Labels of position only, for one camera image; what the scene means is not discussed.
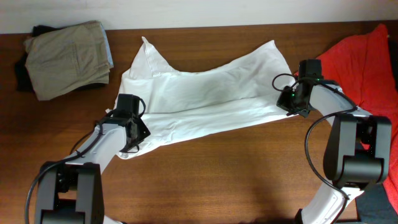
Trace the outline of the white t-shirt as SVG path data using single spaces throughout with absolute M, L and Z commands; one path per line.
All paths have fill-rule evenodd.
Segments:
M 139 149 L 119 153 L 119 158 L 287 117 L 276 102 L 279 90 L 294 79 L 274 41 L 205 72 L 178 71 L 147 39 L 142 41 L 131 67 L 122 74 L 119 92 L 144 100 L 142 120 L 150 136 Z

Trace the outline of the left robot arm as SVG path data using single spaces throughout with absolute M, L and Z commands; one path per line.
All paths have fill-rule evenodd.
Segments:
M 36 194 L 34 221 L 44 223 L 107 224 L 101 175 L 114 156 L 136 154 L 150 135 L 142 120 L 144 100 L 120 94 L 116 108 L 106 113 L 70 155 L 40 168 L 28 191 L 24 220 L 29 222 L 30 200 Z

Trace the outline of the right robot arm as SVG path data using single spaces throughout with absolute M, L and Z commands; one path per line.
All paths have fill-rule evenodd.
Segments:
M 317 59 L 302 60 L 291 86 L 280 89 L 277 106 L 287 115 L 306 118 L 313 110 L 322 117 L 307 130 L 304 150 L 313 173 L 321 180 L 312 201 L 298 210 L 294 223 L 336 223 L 344 209 L 388 175 L 392 123 L 374 116 L 348 98 L 337 82 L 322 75 Z M 322 121 L 331 124 L 319 173 L 310 157 L 309 137 Z

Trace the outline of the folded light blue garment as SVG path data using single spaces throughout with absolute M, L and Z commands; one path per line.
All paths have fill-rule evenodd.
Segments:
M 112 55 L 111 55 L 111 49 L 110 49 L 108 37 L 106 35 L 106 31 L 105 31 L 105 29 L 104 29 L 102 24 L 100 24 L 100 27 L 101 27 L 101 31 L 102 31 L 102 34 L 103 34 L 103 37 L 104 37 L 107 60 L 108 60 L 110 68 L 113 68 L 114 67 L 114 62 L 113 62 L 113 58 L 112 58 Z

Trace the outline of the red t-shirt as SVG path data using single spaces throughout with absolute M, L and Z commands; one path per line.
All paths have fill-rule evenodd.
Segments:
M 359 107 L 390 119 L 389 173 L 383 186 L 397 210 L 397 90 L 388 40 L 386 25 L 379 24 L 368 34 L 344 38 L 317 59 L 322 62 L 323 76 L 339 83 Z

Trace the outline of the folded khaki trousers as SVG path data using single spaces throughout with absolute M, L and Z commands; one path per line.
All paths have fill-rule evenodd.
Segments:
M 36 97 L 47 101 L 91 83 L 109 83 L 110 66 L 99 21 L 24 41 L 25 67 Z

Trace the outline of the folded black garment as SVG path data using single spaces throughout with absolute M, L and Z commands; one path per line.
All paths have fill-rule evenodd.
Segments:
M 57 30 L 61 30 L 61 28 L 37 25 L 37 26 L 33 27 L 30 37 L 37 37 L 42 34 L 46 34 L 46 33 L 57 31 Z M 34 91 L 32 82 L 29 77 L 29 73 L 25 67 L 27 56 L 28 56 L 28 54 L 25 53 L 14 64 L 14 73 L 15 73 L 16 80 L 17 80 L 16 90 L 21 91 L 21 92 L 33 92 Z M 105 83 L 96 82 L 96 83 L 86 84 L 81 87 L 78 87 L 75 89 L 75 91 L 92 90 L 92 89 L 104 87 L 105 85 L 106 85 Z

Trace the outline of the dark garment under red shirt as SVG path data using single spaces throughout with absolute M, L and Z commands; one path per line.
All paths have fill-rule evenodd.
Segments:
M 389 176 L 356 199 L 359 219 L 365 223 L 397 223 L 397 112 L 392 114 L 393 142 Z

